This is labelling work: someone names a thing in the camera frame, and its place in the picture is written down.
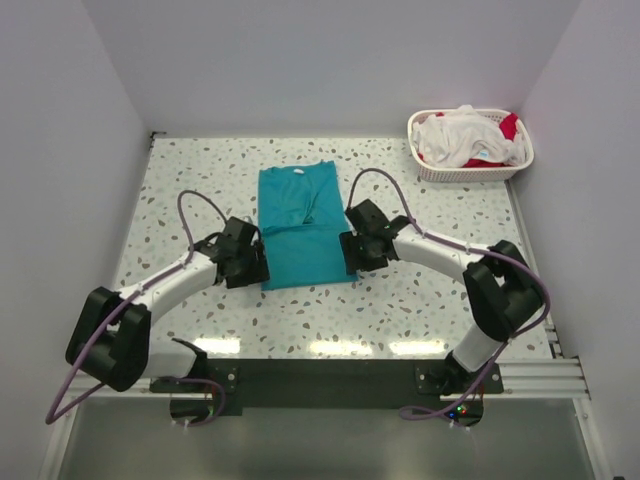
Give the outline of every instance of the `white laundry basket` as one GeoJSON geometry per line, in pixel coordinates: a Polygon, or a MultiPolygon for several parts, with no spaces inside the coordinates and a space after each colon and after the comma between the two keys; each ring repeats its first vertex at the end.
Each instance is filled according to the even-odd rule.
{"type": "MultiPolygon", "coordinates": [[[[440,109],[440,110],[422,110],[414,113],[407,124],[407,134],[409,135],[409,145],[411,147],[411,154],[415,159],[418,167],[420,168],[420,176],[428,182],[495,182],[504,181],[515,175],[516,172],[524,170],[533,162],[533,145],[531,145],[531,138],[529,138],[529,132],[524,127],[524,124],[520,119],[516,122],[516,129],[522,133],[524,140],[524,152],[525,163],[517,167],[496,167],[496,168],[437,168],[427,165],[420,160],[416,146],[413,144],[413,124],[415,122],[422,123],[428,116],[435,115],[436,113],[452,112],[453,109],[440,109]]],[[[505,110],[495,109],[476,109],[480,115],[487,117],[496,124],[500,124],[510,112],[505,110]]]]}

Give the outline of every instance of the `cable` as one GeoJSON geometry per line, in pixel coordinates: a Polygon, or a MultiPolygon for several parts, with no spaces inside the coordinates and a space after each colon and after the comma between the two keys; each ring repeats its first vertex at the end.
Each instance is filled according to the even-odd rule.
{"type": "MultiPolygon", "coordinates": [[[[191,234],[191,230],[189,229],[189,224],[187,223],[187,220],[186,220],[186,218],[184,216],[184,211],[183,211],[183,208],[182,208],[182,198],[185,195],[195,195],[197,197],[202,198],[209,205],[211,205],[216,210],[216,212],[218,212],[218,215],[220,215],[220,217],[222,218],[222,220],[225,223],[226,223],[227,219],[224,216],[224,214],[222,213],[222,210],[220,210],[218,208],[218,206],[215,203],[213,203],[213,201],[211,199],[209,199],[208,197],[206,197],[205,195],[203,195],[203,194],[201,194],[199,192],[196,192],[195,190],[183,190],[182,192],[180,192],[180,194],[178,195],[178,198],[177,198],[177,207],[178,207],[178,216],[180,217],[180,222],[182,223],[182,228],[184,229],[185,234],[187,236],[187,241],[189,242],[189,252],[188,252],[187,257],[186,257],[186,259],[184,261],[184,265],[187,265],[191,261],[191,259],[193,258],[194,251],[195,251],[195,244],[193,242],[193,235],[191,234]]],[[[49,411],[47,412],[47,415],[45,417],[45,423],[47,425],[51,425],[52,423],[57,421],[60,417],[62,417],[65,413],[67,413],[69,410],[71,410],[72,408],[74,408],[78,404],[82,403],[90,395],[92,395],[93,393],[97,392],[102,387],[104,387],[104,383],[99,383],[99,384],[95,385],[94,387],[90,388],[89,390],[87,390],[86,392],[84,392],[79,397],[73,399],[71,402],[69,402],[67,405],[62,407],[60,410],[58,410],[58,408],[60,407],[60,403],[62,402],[62,399],[64,398],[66,393],[69,391],[69,387],[71,386],[71,382],[73,382],[74,377],[76,376],[76,374],[80,370],[80,367],[82,366],[83,362],[86,360],[87,356],[89,355],[89,350],[98,341],[98,339],[100,338],[100,335],[102,335],[104,333],[104,331],[111,324],[111,322],[114,319],[116,319],[118,317],[118,315],[125,308],[127,308],[136,298],[138,298],[142,294],[142,292],[144,290],[150,288],[151,286],[153,286],[156,283],[164,280],[165,278],[173,275],[177,271],[182,270],[182,268],[183,268],[182,264],[177,264],[174,267],[170,268],[169,270],[166,270],[166,271],[156,275],[155,277],[152,277],[150,280],[148,280],[146,283],[144,283],[142,285],[140,290],[136,290],[131,295],[129,295],[127,298],[125,298],[122,303],[120,303],[115,309],[113,309],[113,311],[109,315],[107,315],[105,317],[105,319],[98,326],[96,331],[93,332],[93,335],[91,335],[91,337],[89,337],[89,340],[87,340],[87,343],[84,345],[84,347],[80,351],[80,354],[76,358],[75,362],[73,362],[73,365],[71,366],[71,369],[69,370],[69,373],[67,373],[67,376],[65,377],[64,381],[62,382],[62,385],[60,386],[60,389],[58,390],[58,393],[56,393],[56,396],[54,397],[53,402],[51,403],[51,407],[49,408],[49,411]]]]}
{"type": "MultiPolygon", "coordinates": [[[[528,331],[534,329],[535,327],[540,325],[544,321],[545,318],[547,318],[547,315],[549,314],[549,311],[551,310],[551,295],[549,293],[548,288],[546,287],[546,285],[544,284],[544,282],[542,281],[542,279],[538,275],[536,275],[533,271],[531,271],[531,269],[529,267],[527,267],[526,265],[518,262],[517,260],[514,260],[511,257],[503,255],[501,253],[492,252],[491,250],[485,250],[483,248],[476,248],[476,247],[468,248],[466,245],[460,244],[458,242],[454,242],[453,240],[449,240],[449,239],[446,239],[446,238],[441,238],[438,235],[434,235],[433,233],[430,233],[428,231],[424,231],[418,225],[418,222],[413,217],[413,215],[411,215],[411,211],[409,210],[409,205],[407,204],[407,200],[406,200],[406,198],[404,196],[404,193],[402,193],[402,189],[400,188],[400,185],[398,184],[398,182],[391,175],[389,175],[384,170],[381,170],[379,168],[365,168],[360,173],[358,173],[358,175],[356,175],[356,178],[353,181],[353,185],[351,186],[351,192],[349,194],[349,201],[347,203],[347,208],[351,207],[351,202],[353,201],[353,194],[355,192],[356,184],[358,183],[358,180],[360,179],[360,177],[362,177],[362,175],[364,175],[367,172],[379,173],[381,175],[384,175],[385,177],[387,177],[391,181],[391,183],[393,184],[393,186],[396,189],[396,192],[398,193],[398,197],[400,197],[400,201],[402,202],[402,206],[404,207],[404,210],[405,210],[405,213],[407,215],[407,218],[409,219],[409,222],[411,223],[413,228],[420,235],[422,235],[424,238],[428,238],[429,240],[432,240],[434,242],[440,243],[441,245],[444,245],[444,246],[447,246],[447,247],[450,247],[450,248],[454,248],[456,250],[459,250],[459,251],[462,251],[462,252],[465,252],[465,253],[468,252],[468,253],[473,253],[475,255],[485,255],[485,256],[489,256],[489,257],[495,258],[497,260],[506,262],[506,263],[518,268],[522,272],[526,273],[528,276],[530,276],[538,284],[538,286],[542,290],[542,295],[544,297],[544,309],[543,309],[542,313],[540,314],[540,316],[538,318],[536,318],[533,322],[531,322],[528,326],[522,327],[520,330],[516,331],[512,335],[512,337],[511,337],[512,339],[515,339],[515,338],[519,337],[520,335],[523,335],[524,333],[527,333],[528,331]]],[[[480,371],[478,376],[472,382],[471,386],[457,400],[455,400],[454,402],[450,403],[448,406],[446,406],[445,408],[442,408],[440,410],[432,410],[430,408],[422,407],[422,406],[419,406],[419,405],[407,405],[407,406],[404,406],[404,407],[400,408],[400,410],[399,410],[400,417],[402,419],[404,419],[404,420],[429,420],[431,418],[441,417],[442,415],[446,415],[447,413],[451,412],[454,408],[460,406],[467,399],[467,397],[469,395],[471,395],[480,385],[482,385],[482,381],[489,374],[489,372],[491,371],[491,368],[493,367],[493,365],[498,360],[498,357],[500,356],[500,354],[505,350],[505,348],[507,348],[507,345],[508,345],[508,343],[505,342],[496,350],[496,352],[487,361],[487,363],[485,364],[484,368],[480,371]],[[422,412],[422,414],[415,415],[415,414],[411,413],[411,411],[422,412]]]]}
{"type": "Polygon", "coordinates": [[[213,422],[216,418],[218,418],[220,416],[220,414],[224,410],[224,405],[227,402],[227,395],[226,395],[222,385],[220,385],[217,382],[214,382],[213,380],[207,380],[207,379],[204,379],[204,378],[177,378],[177,377],[163,377],[162,380],[169,380],[169,381],[176,382],[176,383],[201,383],[201,384],[204,384],[204,385],[211,385],[212,391],[218,390],[218,392],[220,392],[220,405],[218,405],[218,408],[217,408],[217,410],[215,412],[213,412],[206,419],[204,419],[204,420],[202,420],[200,422],[185,421],[185,422],[183,422],[181,424],[182,426],[185,426],[185,427],[202,427],[204,425],[207,425],[207,424],[213,422]]]}

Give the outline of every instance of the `white wall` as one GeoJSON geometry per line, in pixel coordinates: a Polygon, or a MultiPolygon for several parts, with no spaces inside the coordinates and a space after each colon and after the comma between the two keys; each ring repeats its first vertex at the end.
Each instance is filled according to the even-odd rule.
{"type": "Polygon", "coordinates": [[[79,0],[0,2],[0,478],[36,478],[88,291],[110,282],[146,131],[79,0]]]}
{"type": "Polygon", "coordinates": [[[527,99],[516,181],[560,340],[619,474],[640,478],[640,2],[583,0],[527,99]]]}
{"type": "Polygon", "coordinates": [[[516,108],[579,0],[84,0],[172,135],[402,134],[421,107],[516,108]]]}

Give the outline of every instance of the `folded shirt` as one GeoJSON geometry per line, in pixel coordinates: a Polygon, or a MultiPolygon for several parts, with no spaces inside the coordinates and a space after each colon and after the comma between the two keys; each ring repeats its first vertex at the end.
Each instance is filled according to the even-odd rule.
{"type": "Polygon", "coordinates": [[[334,162],[261,170],[258,226],[270,279],[263,290],[353,282],[338,235],[349,230],[334,162]]]}

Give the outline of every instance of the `red cloth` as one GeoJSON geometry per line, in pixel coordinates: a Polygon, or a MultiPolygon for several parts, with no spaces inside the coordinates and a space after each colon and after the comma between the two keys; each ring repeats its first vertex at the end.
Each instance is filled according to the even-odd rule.
{"type": "Polygon", "coordinates": [[[472,158],[462,166],[462,168],[500,168],[500,167],[508,167],[508,165],[504,163],[491,163],[485,160],[478,160],[477,158],[472,158]]]}
{"type": "MultiPolygon", "coordinates": [[[[516,127],[516,122],[518,121],[518,116],[515,113],[510,113],[504,120],[500,122],[500,130],[504,135],[504,138],[507,140],[512,140],[516,138],[516,133],[518,133],[518,128],[516,127]]],[[[467,163],[465,163],[462,168],[499,168],[499,167],[508,167],[509,165],[505,163],[491,163],[485,162],[484,160],[478,160],[477,158],[472,158],[467,163]]]]}
{"type": "Polygon", "coordinates": [[[507,140],[513,141],[513,139],[516,138],[516,133],[518,133],[518,128],[516,127],[517,121],[518,116],[515,113],[510,113],[500,122],[500,130],[502,130],[502,134],[507,140]]]}

